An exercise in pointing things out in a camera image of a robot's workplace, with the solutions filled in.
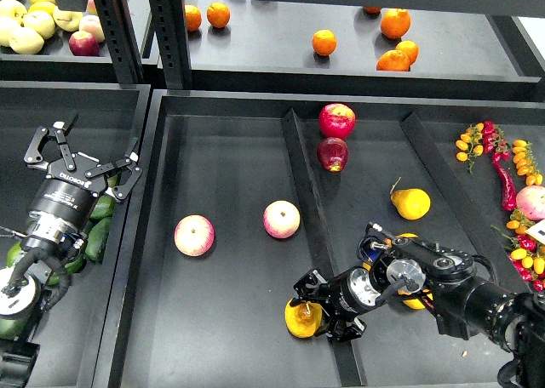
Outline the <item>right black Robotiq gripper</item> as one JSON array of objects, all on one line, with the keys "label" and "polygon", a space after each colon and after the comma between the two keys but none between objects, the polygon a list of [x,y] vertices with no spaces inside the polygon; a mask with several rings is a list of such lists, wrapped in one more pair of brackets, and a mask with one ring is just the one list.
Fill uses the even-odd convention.
[{"label": "right black Robotiq gripper", "polygon": [[371,284],[364,267],[354,267],[327,281],[318,269],[311,269],[293,286],[297,296],[291,301],[296,307],[311,302],[321,305],[322,322],[314,332],[329,342],[346,342],[360,338],[366,323],[359,315],[373,311],[381,296]]}]

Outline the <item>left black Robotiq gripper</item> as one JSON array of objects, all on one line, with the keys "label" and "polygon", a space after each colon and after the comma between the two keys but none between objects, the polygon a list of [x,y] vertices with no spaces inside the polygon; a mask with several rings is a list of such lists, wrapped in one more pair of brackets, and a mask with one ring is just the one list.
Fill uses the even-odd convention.
[{"label": "left black Robotiq gripper", "polygon": [[[82,231],[87,225],[100,196],[108,195],[121,202],[132,192],[142,174],[136,154],[139,142],[136,137],[129,140],[122,158],[106,164],[82,152],[72,154],[67,136],[78,118],[76,113],[69,123],[57,121],[51,128],[38,127],[24,156],[27,167],[46,173],[29,207],[29,215],[34,220],[45,214],[53,215],[64,220],[74,231]],[[42,154],[49,141],[56,143],[61,155],[61,159],[50,163]],[[123,171],[129,171],[124,183],[110,187],[107,179]]]}]

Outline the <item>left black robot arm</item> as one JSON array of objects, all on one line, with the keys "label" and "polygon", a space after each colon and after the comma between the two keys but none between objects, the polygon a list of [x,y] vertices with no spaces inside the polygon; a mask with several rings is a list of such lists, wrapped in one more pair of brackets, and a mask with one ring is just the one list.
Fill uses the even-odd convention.
[{"label": "left black robot arm", "polygon": [[26,231],[7,229],[20,241],[21,253],[1,270],[1,318],[22,321],[23,329],[1,340],[1,385],[24,387],[40,350],[31,341],[43,315],[66,295],[71,285],[67,265],[83,256],[89,242],[85,232],[102,196],[123,201],[141,176],[138,138],[116,161],[104,163],[72,151],[67,137],[71,123],[56,122],[37,128],[24,161],[45,179],[29,207]]}]

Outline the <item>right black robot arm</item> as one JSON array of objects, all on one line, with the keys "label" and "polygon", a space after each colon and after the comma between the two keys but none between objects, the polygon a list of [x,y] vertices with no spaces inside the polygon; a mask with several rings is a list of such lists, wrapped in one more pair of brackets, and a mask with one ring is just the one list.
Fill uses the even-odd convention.
[{"label": "right black robot arm", "polygon": [[483,334],[512,354],[497,373],[500,386],[544,385],[542,292],[510,292],[494,277],[478,275],[477,264],[492,267],[485,257],[419,237],[396,237],[373,222],[366,226],[358,253],[360,266],[331,280],[312,269],[295,284],[291,307],[316,304],[322,309],[315,335],[355,340],[365,331],[365,313],[391,299],[419,300],[440,334],[463,340]]}]

